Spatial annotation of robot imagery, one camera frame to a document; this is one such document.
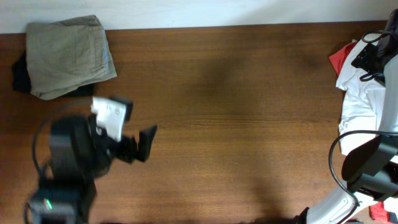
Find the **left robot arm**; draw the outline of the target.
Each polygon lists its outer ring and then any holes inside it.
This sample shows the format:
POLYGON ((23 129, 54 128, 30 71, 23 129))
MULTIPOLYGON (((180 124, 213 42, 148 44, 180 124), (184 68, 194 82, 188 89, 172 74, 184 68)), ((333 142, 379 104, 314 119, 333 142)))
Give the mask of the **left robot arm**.
POLYGON ((96 115, 60 118, 50 127, 51 158, 39 169, 39 188, 27 201, 26 223, 88 223, 97 195, 95 179, 106 175, 114 159, 145 162, 157 131, 139 138, 113 140, 96 124, 96 115))

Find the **khaki shorts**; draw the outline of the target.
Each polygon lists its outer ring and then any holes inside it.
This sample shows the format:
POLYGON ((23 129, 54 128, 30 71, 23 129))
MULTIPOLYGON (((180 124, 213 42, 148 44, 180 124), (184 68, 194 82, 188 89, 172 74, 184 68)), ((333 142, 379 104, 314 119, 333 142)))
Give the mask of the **khaki shorts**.
POLYGON ((95 15, 26 26, 30 93, 52 100, 117 77, 104 27, 95 15))

